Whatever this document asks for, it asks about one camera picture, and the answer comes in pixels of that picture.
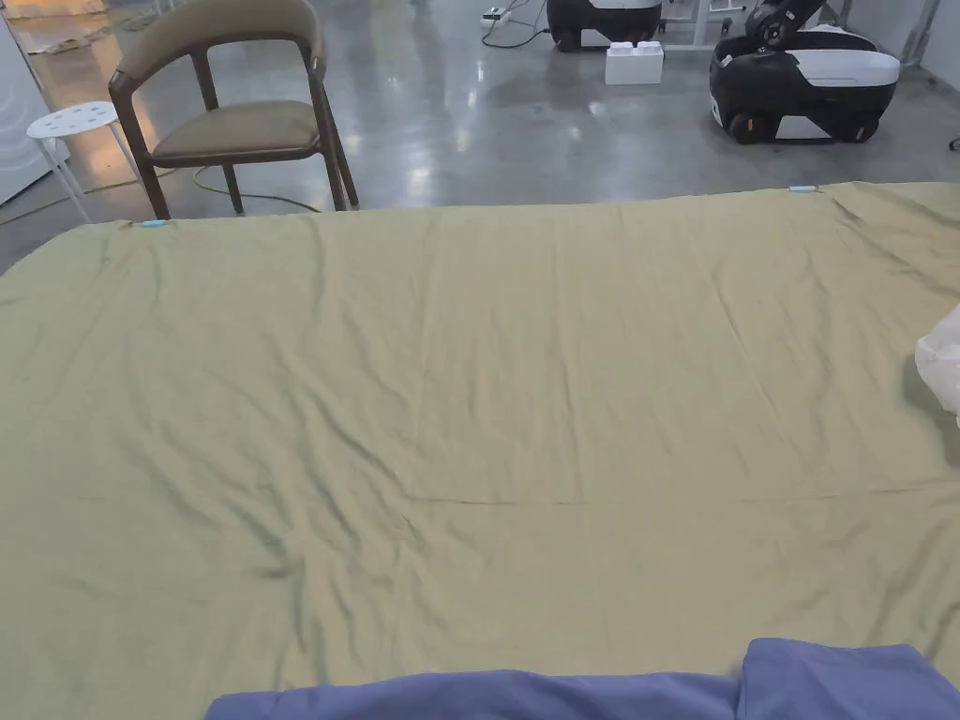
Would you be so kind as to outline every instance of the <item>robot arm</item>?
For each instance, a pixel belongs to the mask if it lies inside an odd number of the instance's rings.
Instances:
[[[763,0],[747,18],[747,36],[779,50],[827,0]]]

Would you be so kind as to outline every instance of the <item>blue blanket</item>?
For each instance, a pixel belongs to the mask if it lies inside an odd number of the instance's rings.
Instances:
[[[206,720],[957,720],[960,693],[908,645],[754,640],[739,679],[513,670],[228,695]]]

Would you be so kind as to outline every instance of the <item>polished floor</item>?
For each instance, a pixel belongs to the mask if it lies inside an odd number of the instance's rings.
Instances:
[[[480,43],[483,3],[441,0],[313,0],[325,23],[326,86],[361,208],[436,205],[595,203],[735,192],[846,180],[960,180],[960,95],[920,70],[907,70],[876,137],[866,145],[740,147],[714,124],[708,57],[668,56],[658,86],[607,87],[603,54],[562,55],[549,36],[518,50]],[[517,13],[533,21],[539,3]],[[524,39],[511,25],[495,39]],[[716,37],[718,28],[712,29]],[[679,31],[665,42],[683,41]],[[106,100],[107,79],[137,33],[34,57],[56,107]],[[308,99],[292,45],[259,42],[211,53],[222,104],[259,98]],[[154,138],[203,109],[192,68],[179,60],[138,99]],[[122,182],[131,171],[107,130],[71,144],[84,187]],[[240,186],[331,209],[323,160],[238,167]],[[223,186],[218,170],[204,181]],[[229,199],[202,190],[192,171],[161,181],[174,217],[232,214]],[[47,177],[0,207],[4,220],[62,193]],[[137,185],[90,197],[97,220],[147,220]],[[299,212],[247,200],[248,214]],[[0,272],[79,223],[70,203],[0,225]]]

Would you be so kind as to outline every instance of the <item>brown cushioned seat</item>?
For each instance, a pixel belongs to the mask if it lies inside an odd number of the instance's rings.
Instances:
[[[320,141],[313,106],[296,100],[216,108],[160,140],[154,160],[263,152],[308,154]]]

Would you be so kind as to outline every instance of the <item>chair backrest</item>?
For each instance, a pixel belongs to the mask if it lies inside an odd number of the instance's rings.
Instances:
[[[190,0],[161,16],[125,53],[117,72],[138,84],[184,55],[213,45],[284,39],[308,51],[322,78],[326,66],[320,20],[305,0]]]

